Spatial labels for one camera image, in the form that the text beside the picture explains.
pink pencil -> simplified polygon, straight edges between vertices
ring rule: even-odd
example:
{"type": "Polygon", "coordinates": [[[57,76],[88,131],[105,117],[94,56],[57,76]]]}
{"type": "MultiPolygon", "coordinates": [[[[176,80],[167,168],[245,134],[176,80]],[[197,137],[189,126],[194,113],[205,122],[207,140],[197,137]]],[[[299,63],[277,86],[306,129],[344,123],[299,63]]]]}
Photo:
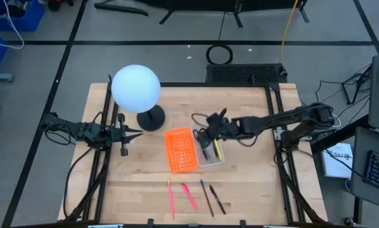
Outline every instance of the pink pencil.
{"type": "Polygon", "coordinates": [[[171,216],[172,216],[172,219],[174,219],[174,203],[172,202],[172,191],[171,191],[171,183],[170,183],[170,179],[169,178],[167,180],[167,183],[169,184],[171,216]]]}

pencil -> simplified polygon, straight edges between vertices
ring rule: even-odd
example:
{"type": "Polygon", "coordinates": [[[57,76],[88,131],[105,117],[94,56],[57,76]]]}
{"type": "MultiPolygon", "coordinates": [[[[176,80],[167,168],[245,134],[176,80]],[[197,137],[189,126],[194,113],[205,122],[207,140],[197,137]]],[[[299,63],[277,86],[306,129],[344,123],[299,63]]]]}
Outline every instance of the pencil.
{"type": "Polygon", "coordinates": [[[201,185],[202,185],[203,193],[205,193],[205,197],[207,199],[207,203],[208,203],[208,206],[209,206],[210,213],[211,213],[212,216],[214,216],[214,212],[212,211],[212,207],[210,206],[208,195],[207,195],[207,192],[205,190],[205,186],[203,185],[203,180],[202,179],[201,179],[201,185]]]}
{"type": "Polygon", "coordinates": [[[167,179],[167,183],[169,184],[171,216],[172,216],[172,219],[174,219],[174,204],[172,202],[172,191],[171,191],[171,183],[170,183],[170,179],[169,178],[167,179]]]}

pink marker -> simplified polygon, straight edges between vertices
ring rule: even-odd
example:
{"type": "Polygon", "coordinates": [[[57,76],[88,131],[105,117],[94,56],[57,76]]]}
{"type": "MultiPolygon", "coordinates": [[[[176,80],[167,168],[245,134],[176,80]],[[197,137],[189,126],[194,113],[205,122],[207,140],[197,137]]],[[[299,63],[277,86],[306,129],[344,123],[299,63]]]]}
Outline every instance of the pink marker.
{"type": "Polygon", "coordinates": [[[191,193],[188,190],[188,187],[184,183],[181,183],[181,186],[183,187],[185,194],[187,194],[187,197],[191,201],[191,203],[194,206],[195,210],[198,210],[198,206],[196,205],[194,199],[192,198],[191,193]]]}

clear plastic container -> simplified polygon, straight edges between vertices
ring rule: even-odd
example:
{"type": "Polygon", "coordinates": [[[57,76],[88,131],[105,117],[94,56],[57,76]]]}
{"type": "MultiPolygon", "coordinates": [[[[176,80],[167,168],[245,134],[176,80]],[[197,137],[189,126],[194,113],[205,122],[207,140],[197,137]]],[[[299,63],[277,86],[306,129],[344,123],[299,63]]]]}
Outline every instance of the clear plastic container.
{"type": "Polygon", "coordinates": [[[209,167],[209,166],[219,165],[219,164],[224,163],[225,157],[223,155],[222,141],[221,140],[217,141],[217,144],[219,147],[219,152],[221,155],[219,156],[219,154],[217,154],[215,152],[214,142],[210,142],[210,143],[207,143],[208,144],[207,147],[203,149],[205,154],[206,154],[206,157],[207,157],[207,159],[206,159],[204,152],[202,151],[201,144],[200,144],[199,140],[196,139],[196,131],[199,131],[201,128],[202,127],[200,127],[200,126],[193,126],[192,127],[193,134],[194,134],[196,155],[198,157],[198,166],[199,167],[209,167]]]}

white sphere lamp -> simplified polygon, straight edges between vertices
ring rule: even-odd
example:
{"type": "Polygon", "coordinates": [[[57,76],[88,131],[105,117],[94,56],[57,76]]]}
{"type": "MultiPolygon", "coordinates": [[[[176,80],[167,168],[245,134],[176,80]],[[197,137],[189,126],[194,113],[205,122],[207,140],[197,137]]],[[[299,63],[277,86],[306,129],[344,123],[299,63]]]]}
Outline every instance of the white sphere lamp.
{"type": "Polygon", "coordinates": [[[141,65],[129,65],[120,69],[112,80],[112,96],[125,111],[137,113],[139,126],[154,131],[165,122],[163,109],[156,105],[161,85],[156,74],[141,65]]]}

